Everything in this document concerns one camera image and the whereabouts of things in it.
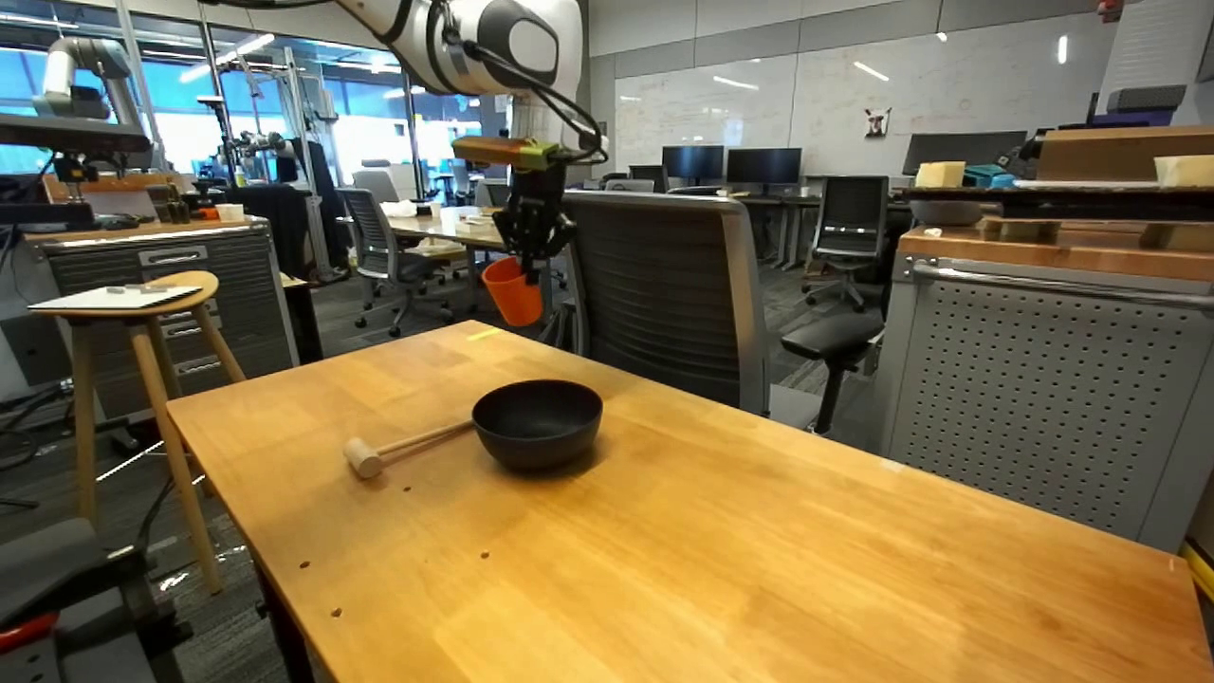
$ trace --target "ceiling light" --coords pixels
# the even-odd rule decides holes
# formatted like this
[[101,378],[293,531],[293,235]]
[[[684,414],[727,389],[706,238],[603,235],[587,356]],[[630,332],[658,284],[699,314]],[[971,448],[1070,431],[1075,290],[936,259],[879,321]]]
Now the ceiling light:
[[[220,51],[220,56],[217,56],[217,68],[245,56],[245,51],[257,51],[257,47],[264,47],[268,40],[272,40],[272,34],[245,39],[245,40],[240,40],[234,47]],[[195,78],[202,78],[202,77],[207,77],[207,65],[187,68],[187,73],[180,77],[180,83],[195,83]]]
[[888,83],[888,73],[870,68],[864,60],[854,60],[854,68],[870,73],[873,78]]
[[1067,65],[1067,60],[1070,60],[1070,34],[1060,34],[1056,60],[1060,60],[1060,65]]
[[749,78],[714,77],[714,83],[725,83],[725,87],[735,87],[735,90],[757,90],[757,83],[749,83]]

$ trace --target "bar stool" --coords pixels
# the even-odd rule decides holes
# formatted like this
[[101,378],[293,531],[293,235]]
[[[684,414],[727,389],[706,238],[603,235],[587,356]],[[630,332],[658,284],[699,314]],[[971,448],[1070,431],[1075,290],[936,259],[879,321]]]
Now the bar stool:
[[143,288],[195,288],[190,295],[167,298],[167,302],[150,302],[150,306],[38,306],[38,314],[52,314],[64,319],[71,324],[71,384],[76,384],[76,507],[86,519],[99,519],[99,485],[95,485],[95,469],[99,469],[99,452],[95,452],[95,364],[90,364],[90,332],[99,321],[123,321],[147,389],[147,404],[167,452],[167,466],[174,479],[174,491],[182,502],[187,513],[187,527],[190,527],[190,546],[202,569],[202,581],[207,593],[220,586],[220,564],[212,553],[212,537],[206,531],[206,517],[202,517],[202,502],[195,491],[195,475],[187,461],[187,448],[182,435],[174,428],[174,419],[167,417],[167,384],[174,386],[174,378],[167,378],[171,356],[162,347],[159,336],[159,314],[195,314],[198,331],[206,332],[207,347],[220,356],[225,375],[231,384],[244,378],[240,361],[231,356],[225,332],[217,331],[212,314],[206,311],[207,298],[220,290],[220,278],[206,273],[206,269],[187,269],[187,273],[171,273],[159,279],[147,279]]

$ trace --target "office chair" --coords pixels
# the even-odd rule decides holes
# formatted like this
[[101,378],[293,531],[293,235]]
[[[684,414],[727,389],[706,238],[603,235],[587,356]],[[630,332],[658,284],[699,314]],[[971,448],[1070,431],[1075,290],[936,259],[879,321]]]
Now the office chair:
[[278,269],[290,278],[310,278],[307,259],[307,188],[296,185],[234,185],[225,199],[240,199],[245,212],[268,218]]
[[828,179],[819,199],[819,226],[808,245],[808,262],[847,273],[847,279],[812,288],[808,298],[847,295],[864,311],[864,290],[859,288],[859,269],[875,265],[888,238],[888,179],[854,173]]
[[757,262],[749,209],[684,192],[569,192],[573,347],[766,414]]
[[420,238],[397,238],[378,209],[378,199],[367,188],[336,188],[345,204],[349,242],[353,242],[353,273],[367,279],[363,314],[358,324],[367,324],[367,311],[377,306],[386,279],[401,288],[401,302],[391,319],[391,336],[401,332],[407,314],[419,306],[419,298],[436,284],[436,273],[458,262],[468,249],[458,242],[436,245],[436,249],[411,249]]
[[411,199],[419,192],[415,166],[359,166],[349,173],[349,185],[367,188],[378,204],[382,199]]
[[819,232],[812,238],[812,259],[847,269],[848,279],[817,288],[808,298],[817,314],[788,331],[781,346],[797,356],[828,364],[828,389],[819,403],[817,431],[830,431],[835,404],[842,389],[842,370],[848,370],[884,331],[884,290],[864,295],[854,279],[859,269],[879,265],[888,235],[888,179],[828,179]]

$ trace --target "wooden table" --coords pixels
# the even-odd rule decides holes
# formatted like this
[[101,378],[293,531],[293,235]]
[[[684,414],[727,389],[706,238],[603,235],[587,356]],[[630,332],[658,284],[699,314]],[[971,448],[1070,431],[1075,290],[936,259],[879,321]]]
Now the wooden table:
[[[530,375],[603,393],[593,469],[345,469]],[[483,321],[171,417],[336,680],[1209,680],[1172,553]]]
[[502,235],[494,225],[494,212],[483,209],[436,209],[436,214],[391,214],[386,225],[397,235],[415,235],[415,238],[450,238],[473,249],[502,249]]

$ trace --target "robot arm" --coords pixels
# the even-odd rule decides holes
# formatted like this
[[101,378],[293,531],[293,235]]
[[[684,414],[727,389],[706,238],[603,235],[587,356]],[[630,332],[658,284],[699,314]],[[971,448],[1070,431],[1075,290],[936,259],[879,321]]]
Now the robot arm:
[[[296,7],[298,0],[207,0],[244,7]],[[454,139],[472,163],[507,163],[512,195],[496,212],[496,232],[525,273],[554,259],[573,225],[560,214],[564,166],[597,163],[603,132],[575,99],[584,60],[582,0],[334,0],[367,26],[401,68],[430,90],[454,96],[535,96],[573,132],[575,146],[535,139]]]

